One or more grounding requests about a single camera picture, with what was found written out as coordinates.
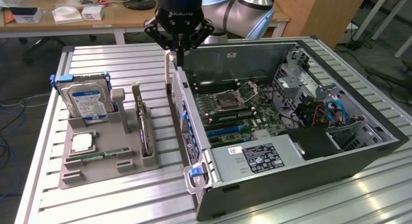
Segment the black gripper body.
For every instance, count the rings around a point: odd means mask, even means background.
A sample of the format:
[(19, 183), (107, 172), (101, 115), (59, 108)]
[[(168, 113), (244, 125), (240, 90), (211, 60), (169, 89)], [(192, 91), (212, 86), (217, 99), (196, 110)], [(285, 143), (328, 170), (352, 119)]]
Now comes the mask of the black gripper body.
[(155, 18), (173, 41), (195, 33), (204, 19), (201, 3), (203, 0), (157, 0)]

